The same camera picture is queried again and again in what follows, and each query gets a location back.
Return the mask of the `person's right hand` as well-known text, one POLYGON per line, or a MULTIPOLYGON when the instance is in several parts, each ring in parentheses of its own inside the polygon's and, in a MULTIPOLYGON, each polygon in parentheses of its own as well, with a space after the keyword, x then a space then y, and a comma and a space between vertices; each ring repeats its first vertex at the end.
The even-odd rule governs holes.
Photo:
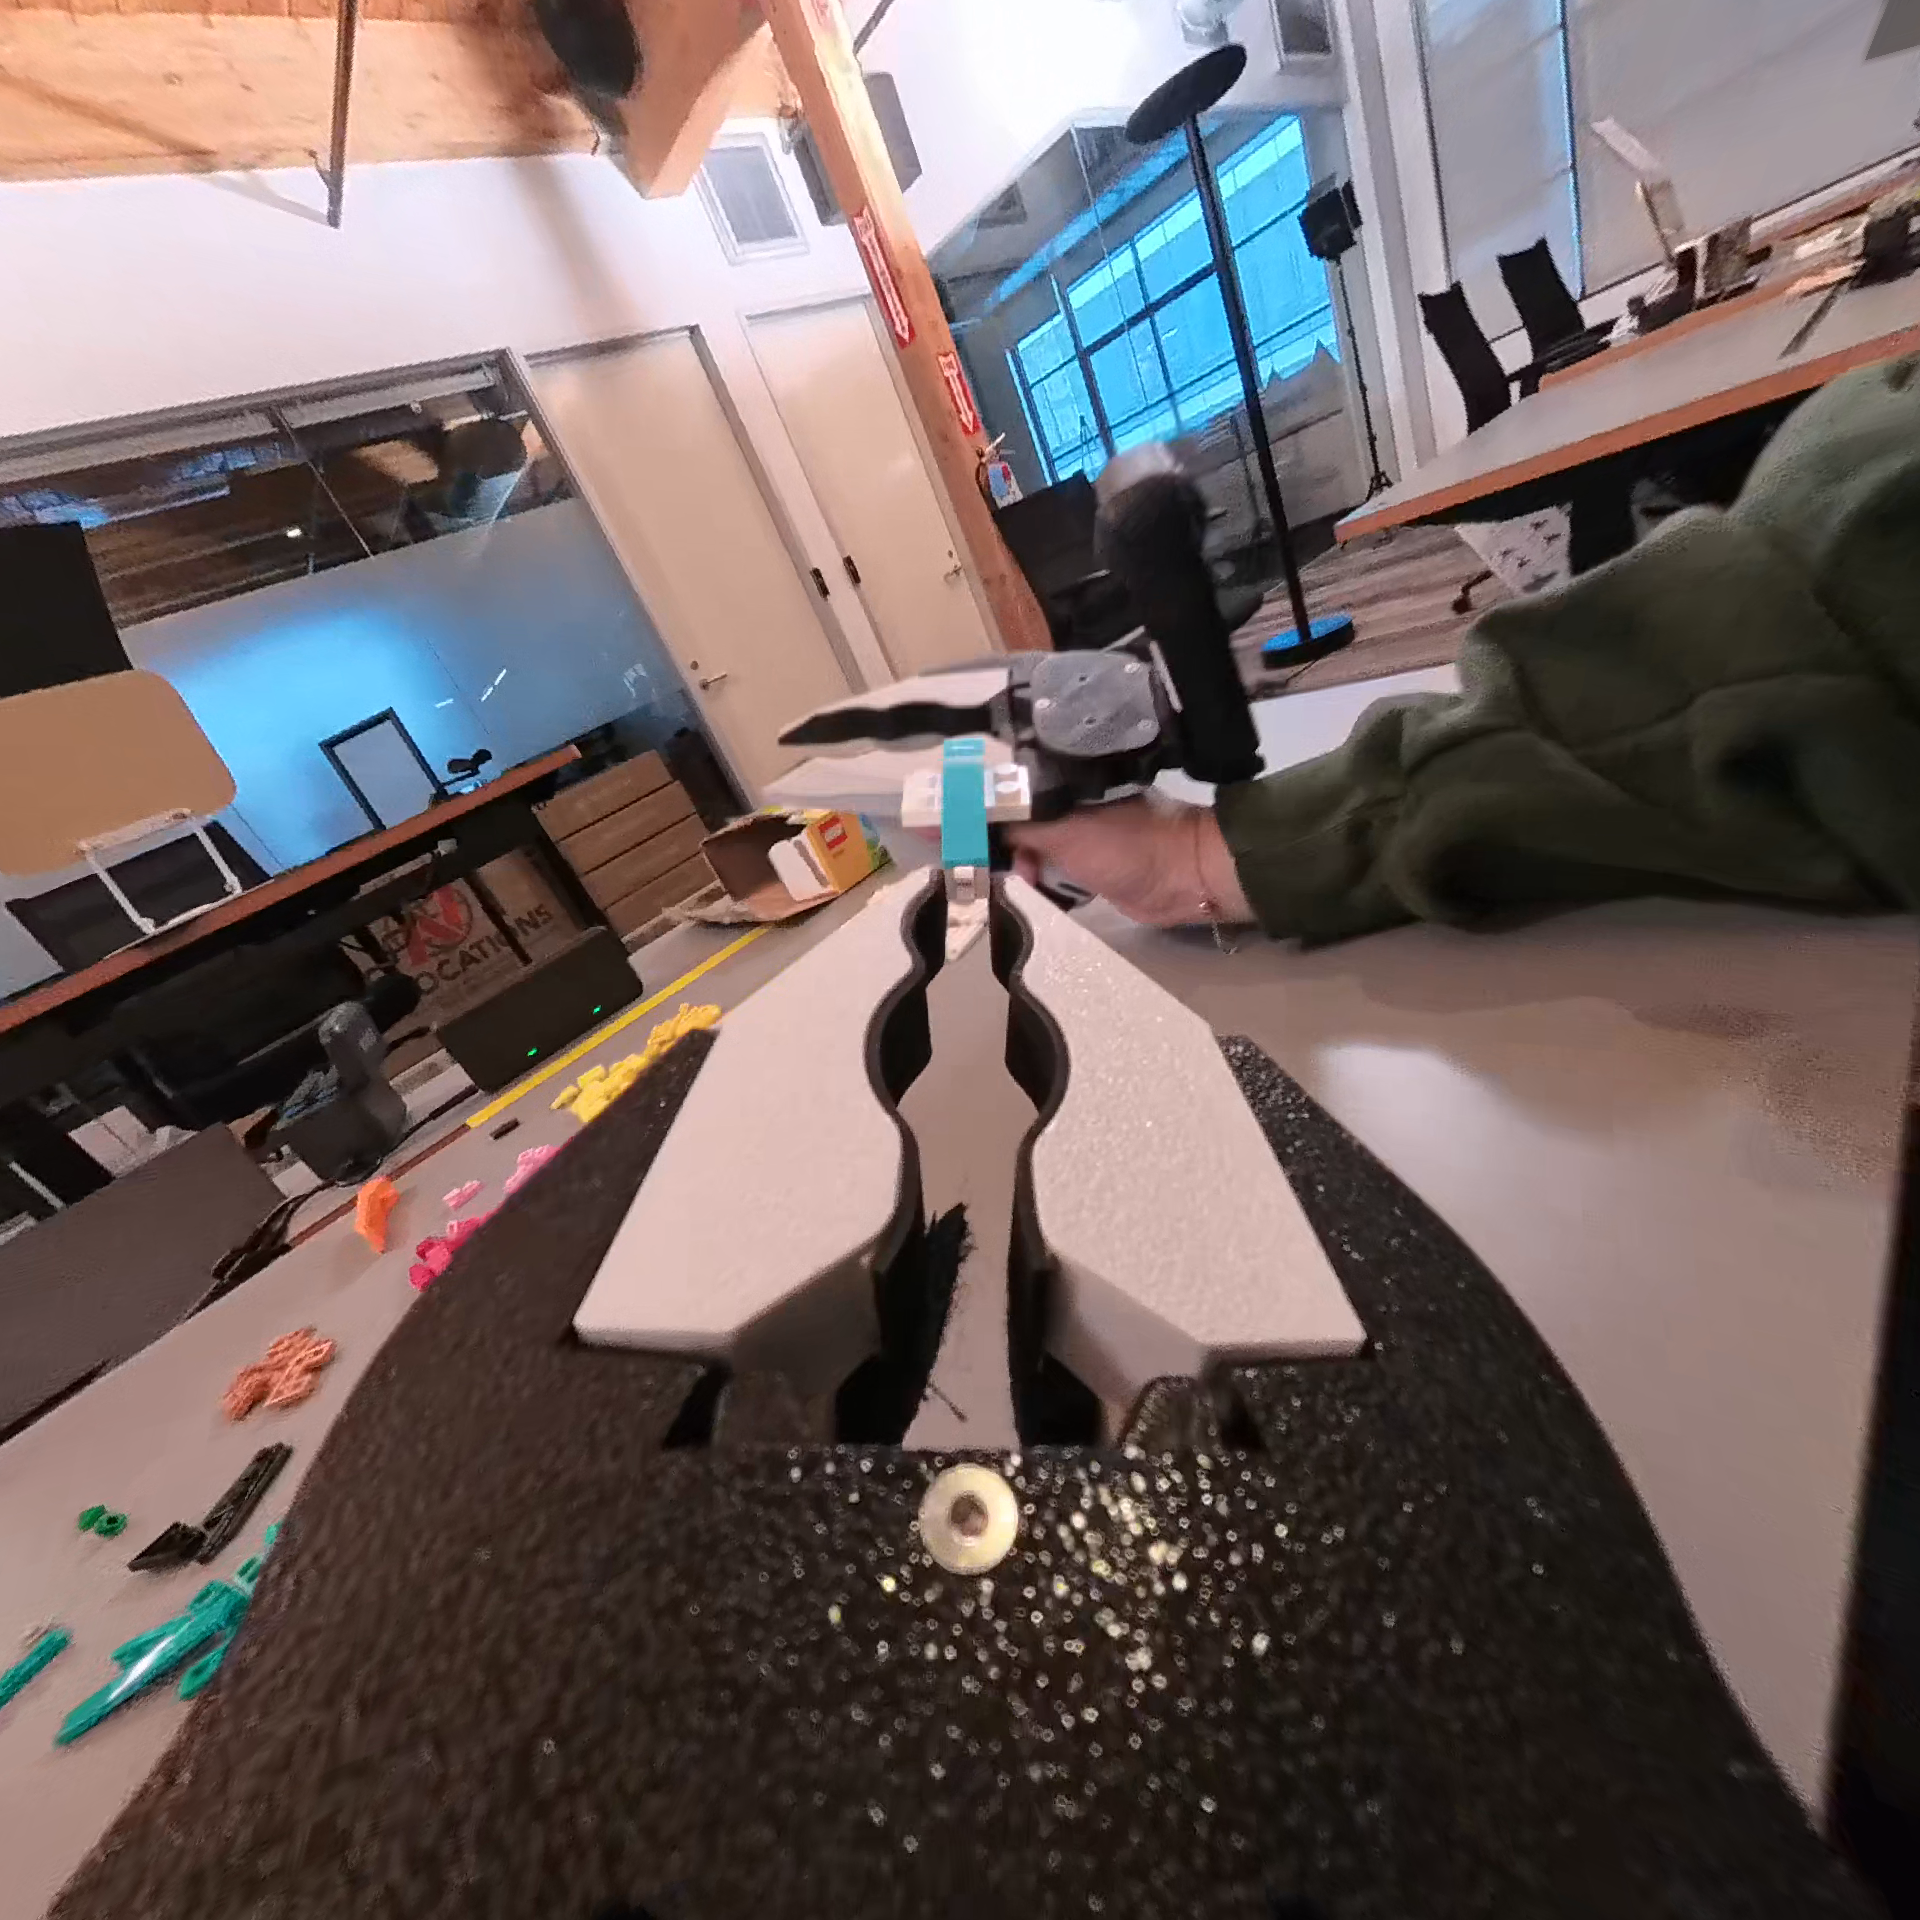
POLYGON ((1211 807, 1133 797, 1082 807, 1042 823, 1011 823, 1014 871, 1046 876, 1108 901, 1147 929, 1251 929, 1258 924, 1211 807))

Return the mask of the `black charging dock device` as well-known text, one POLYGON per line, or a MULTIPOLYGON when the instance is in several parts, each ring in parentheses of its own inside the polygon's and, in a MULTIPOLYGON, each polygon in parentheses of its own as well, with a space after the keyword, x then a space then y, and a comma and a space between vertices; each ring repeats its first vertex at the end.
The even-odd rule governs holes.
POLYGON ((364 1182, 410 1129, 386 1075, 386 1043, 358 998, 329 1007, 315 1041, 322 1066, 282 1102, 270 1141, 322 1185, 364 1182))

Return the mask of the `wooden office desk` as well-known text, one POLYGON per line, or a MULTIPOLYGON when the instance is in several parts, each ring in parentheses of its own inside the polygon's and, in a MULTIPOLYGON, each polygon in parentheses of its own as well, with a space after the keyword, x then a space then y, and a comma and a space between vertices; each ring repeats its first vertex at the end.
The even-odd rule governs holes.
POLYGON ((538 805, 580 759, 579 745, 564 742, 410 823, 358 837, 92 967, 6 998, 3 1100, 35 1098, 125 1051, 145 1029, 131 1002, 204 967, 211 955, 252 949, 278 955, 337 943, 444 884, 462 881, 478 890, 478 874, 509 852, 536 857, 584 924, 604 926, 605 914, 538 819, 538 805))

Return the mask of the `wall air vent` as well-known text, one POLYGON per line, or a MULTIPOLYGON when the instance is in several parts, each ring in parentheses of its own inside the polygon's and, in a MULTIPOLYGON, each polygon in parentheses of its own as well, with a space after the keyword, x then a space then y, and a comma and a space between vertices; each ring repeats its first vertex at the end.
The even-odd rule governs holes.
POLYGON ((715 140, 694 185, 728 262, 742 267, 810 251, 769 134, 715 140))

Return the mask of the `black speaker box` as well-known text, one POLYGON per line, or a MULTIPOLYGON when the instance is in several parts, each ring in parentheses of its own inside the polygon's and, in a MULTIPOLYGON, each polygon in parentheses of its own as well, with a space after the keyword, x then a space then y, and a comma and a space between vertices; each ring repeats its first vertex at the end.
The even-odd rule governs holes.
POLYGON ((638 997, 640 975, 624 942, 593 929, 440 1023, 440 1046, 474 1087, 501 1093, 638 997))

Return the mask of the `white and teal lego assembly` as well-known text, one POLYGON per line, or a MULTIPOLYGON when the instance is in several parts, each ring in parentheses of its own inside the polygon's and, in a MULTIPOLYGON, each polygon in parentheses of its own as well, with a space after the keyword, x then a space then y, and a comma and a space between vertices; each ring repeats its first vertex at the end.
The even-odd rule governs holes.
POLYGON ((1034 770, 982 733, 948 739, 902 780, 901 823, 938 842, 952 907, 993 901, 997 830, 1032 819, 1034 770))

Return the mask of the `stack of cardboard boxes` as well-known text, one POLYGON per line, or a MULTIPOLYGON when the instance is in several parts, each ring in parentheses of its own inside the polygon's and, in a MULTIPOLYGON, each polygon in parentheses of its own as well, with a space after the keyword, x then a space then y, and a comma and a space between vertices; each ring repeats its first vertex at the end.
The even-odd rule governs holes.
POLYGON ((536 805, 546 838, 629 943, 715 878, 709 827, 658 753, 642 753, 536 805))

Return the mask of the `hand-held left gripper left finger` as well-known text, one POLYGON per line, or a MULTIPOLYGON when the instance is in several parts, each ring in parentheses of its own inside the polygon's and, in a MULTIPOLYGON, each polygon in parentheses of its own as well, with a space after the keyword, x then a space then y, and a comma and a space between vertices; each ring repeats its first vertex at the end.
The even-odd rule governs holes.
POLYGON ((930 1063, 938 868, 883 890, 724 1015, 574 1314, 589 1349, 781 1375, 913 1420, 963 1260, 901 1114, 930 1063))

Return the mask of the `person's right forearm green sleeve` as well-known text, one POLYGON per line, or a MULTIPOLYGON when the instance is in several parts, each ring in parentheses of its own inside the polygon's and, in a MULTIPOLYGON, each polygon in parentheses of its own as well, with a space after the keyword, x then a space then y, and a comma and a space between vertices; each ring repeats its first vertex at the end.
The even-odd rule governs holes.
POLYGON ((1213 812, 1258 924, 1342 943, 1641 899, 1917 907, 1917 372, 1796 407, 1734 502, 1476 619, 1213 812))

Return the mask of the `open cardboard box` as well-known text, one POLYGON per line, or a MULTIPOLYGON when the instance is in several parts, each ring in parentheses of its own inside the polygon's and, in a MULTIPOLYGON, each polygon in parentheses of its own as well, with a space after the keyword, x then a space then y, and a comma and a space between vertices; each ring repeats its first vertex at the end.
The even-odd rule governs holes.
POLYGON ((828 905, 837 890, 818 830, 822 807, 761 807, 710 831, 701 860, 722 890, 722 924, 778 926, 828 905))

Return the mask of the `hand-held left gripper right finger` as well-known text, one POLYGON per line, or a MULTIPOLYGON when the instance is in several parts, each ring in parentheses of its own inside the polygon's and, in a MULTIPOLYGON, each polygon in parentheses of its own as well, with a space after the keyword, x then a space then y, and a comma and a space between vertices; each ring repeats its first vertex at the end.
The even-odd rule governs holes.
POLYGON ((1350 1361, 1364 1330, 1206 1019, 1019 878, 995 884, 1014 1157, 1017 1423, 1100 1423, 1157 1381, 1350 1361))

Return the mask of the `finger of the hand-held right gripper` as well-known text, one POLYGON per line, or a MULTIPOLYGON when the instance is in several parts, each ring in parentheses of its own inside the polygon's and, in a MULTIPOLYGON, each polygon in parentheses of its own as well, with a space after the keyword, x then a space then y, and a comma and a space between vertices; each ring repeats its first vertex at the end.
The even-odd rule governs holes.
POLYGON ((910 745, 990 735, 1014 742, 1008 665, 963 665, 869 687, 826 703, 781 726, 779 742, 798 749, 842 745, 910 745))
POLYGON ((905 789, 941 770, 941 756, 812 756, 764 787, 781 810, 844 810, 866 821, 901 821, 905 789))

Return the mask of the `pile of yellow lego pieces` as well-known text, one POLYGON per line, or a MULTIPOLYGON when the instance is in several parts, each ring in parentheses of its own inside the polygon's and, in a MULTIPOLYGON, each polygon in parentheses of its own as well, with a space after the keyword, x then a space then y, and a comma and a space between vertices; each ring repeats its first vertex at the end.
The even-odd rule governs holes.
POLYGON ((673 1017, 652 1029, 648 1043, 638 1051, 605 1066, 584 1067, 584 1073, 554 1098, 552 1111, 569 1115, 580 1124, 597 1119, 676 1044, 690 1035, 715 1029, 720 1019, 722 1007, 717 1003, 682 1003, 673 1017))

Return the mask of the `white door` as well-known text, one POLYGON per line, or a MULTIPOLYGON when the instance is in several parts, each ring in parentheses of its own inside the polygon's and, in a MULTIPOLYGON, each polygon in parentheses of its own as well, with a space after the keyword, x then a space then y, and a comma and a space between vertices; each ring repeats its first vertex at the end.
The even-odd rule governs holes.
POLYGON ((800 764, 779 739, 851 687, 701 333, 542 354, 536 404, 750 802, 800 764))
POLYGON ((748 317, 746 330, 833 535, 837 579, 892 677, 993 653, 873 301, 789 307, 748 317))

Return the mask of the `wooden pillar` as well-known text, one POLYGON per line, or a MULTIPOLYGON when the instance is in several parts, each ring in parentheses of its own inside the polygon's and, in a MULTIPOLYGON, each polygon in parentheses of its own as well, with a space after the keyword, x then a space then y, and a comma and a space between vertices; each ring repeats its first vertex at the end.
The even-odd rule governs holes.
POLYGON ((938 285, 905 209, 845 14, 835 2, 758 2, 800 115, 869 276, 930 450, 957 553, 1000 645, 1050 649, 1050 623, 981 486, 990 443, 938 285))

